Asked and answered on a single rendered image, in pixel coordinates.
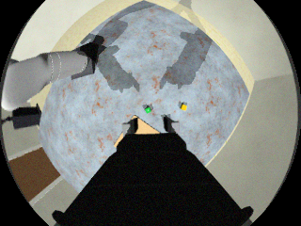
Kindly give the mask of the green die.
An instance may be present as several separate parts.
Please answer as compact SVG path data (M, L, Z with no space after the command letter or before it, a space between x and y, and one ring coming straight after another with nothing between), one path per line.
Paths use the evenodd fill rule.
M151 112L151 109L149 107L146 108L145 110L146 110L147 114Z

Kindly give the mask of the tan flat mat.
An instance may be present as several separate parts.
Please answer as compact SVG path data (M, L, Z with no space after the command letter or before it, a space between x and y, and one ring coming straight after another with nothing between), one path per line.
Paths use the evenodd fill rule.
M137 116L134 115L132 117L132 119L133 118L137 118ZM150 134L150 133L159 133L159 132L138 118L138 130L136 133L137 134ZM123 138L123 134L120 135L119 139L117 140L116 144L114 145L116 148L122 138Z

